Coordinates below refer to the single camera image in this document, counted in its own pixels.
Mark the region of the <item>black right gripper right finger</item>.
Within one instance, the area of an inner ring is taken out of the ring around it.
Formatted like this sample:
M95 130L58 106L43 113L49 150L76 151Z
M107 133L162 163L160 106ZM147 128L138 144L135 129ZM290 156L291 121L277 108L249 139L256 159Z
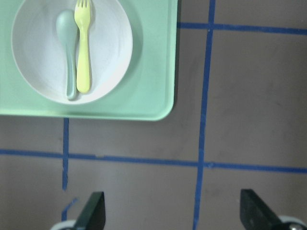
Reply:
M240 191L240 220L246 230L284 229L284 223L252 189Z

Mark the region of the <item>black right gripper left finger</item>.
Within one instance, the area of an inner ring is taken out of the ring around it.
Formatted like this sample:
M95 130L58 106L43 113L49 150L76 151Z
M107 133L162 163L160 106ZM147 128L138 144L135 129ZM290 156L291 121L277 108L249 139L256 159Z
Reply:
M104 192L93 192L78 216L75 230L103 230L106 224Z

